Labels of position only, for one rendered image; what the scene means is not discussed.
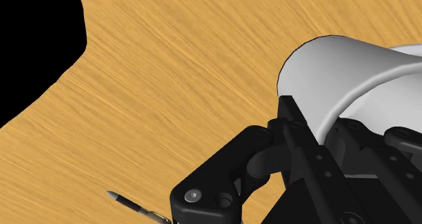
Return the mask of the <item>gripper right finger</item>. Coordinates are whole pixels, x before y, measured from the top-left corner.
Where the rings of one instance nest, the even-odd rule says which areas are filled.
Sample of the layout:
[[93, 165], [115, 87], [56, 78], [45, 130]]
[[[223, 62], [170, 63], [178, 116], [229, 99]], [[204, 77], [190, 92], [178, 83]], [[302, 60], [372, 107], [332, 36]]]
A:
[[395, 208], [373, 198], [372, 207], [380, 208], [378, 218], [384, 224], [422, 224], [422, 172], [411, 158], [422, 155], [422, 134], [405, 127], [391, 127], [383, 135], [370, 131], [363, 123], [338, 118], [325, 140], [344, 175], [349, 178], [379, 180], [406, 215], [393, 220]]

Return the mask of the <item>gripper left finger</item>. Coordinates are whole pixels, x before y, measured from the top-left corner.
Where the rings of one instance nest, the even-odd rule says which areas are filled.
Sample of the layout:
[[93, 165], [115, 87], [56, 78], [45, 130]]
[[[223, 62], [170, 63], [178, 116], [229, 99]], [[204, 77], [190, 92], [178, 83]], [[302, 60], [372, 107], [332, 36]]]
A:
[[373, 224], [290, 95], [267, 127], [245, 128], [172, 189], [172, 220], [241, 224], [243, 204], [273, 173], [285, 191], [262, 224]]

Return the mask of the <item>black pen with silver tip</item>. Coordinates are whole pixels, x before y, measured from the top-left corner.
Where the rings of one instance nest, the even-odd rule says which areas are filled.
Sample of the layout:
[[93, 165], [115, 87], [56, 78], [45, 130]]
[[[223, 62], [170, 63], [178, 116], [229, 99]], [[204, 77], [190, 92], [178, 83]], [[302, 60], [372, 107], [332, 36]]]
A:
[[121, 203], [122, 205], [130, 208], [131, 210], [140, 213], [147, 218], [151, 219], [152, 221], [155, 221], [158, 224], [172, 224], [172, 221], [154, 211], [148, 210], [146, 208], [143, 208], [142, 206], [134, 203], [133, 201], [125, 198], [124, 196], [121, 196], [120, 194], [117, 194], [113, 191], [107, 191], [107, 194], [109, 197], [114, 199], [115, 201]]

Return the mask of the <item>white cup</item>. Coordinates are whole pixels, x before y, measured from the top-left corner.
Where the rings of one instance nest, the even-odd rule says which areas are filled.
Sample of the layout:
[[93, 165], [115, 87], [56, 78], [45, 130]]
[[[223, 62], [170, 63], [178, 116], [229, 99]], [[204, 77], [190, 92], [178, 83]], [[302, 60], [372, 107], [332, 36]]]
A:
[[422, 133], [422, 43], [385, 48], [317, 37], [286, 59], [277, 93], [294, 98], [319, 144], [337, 118], [380, 135], [391, 127]]

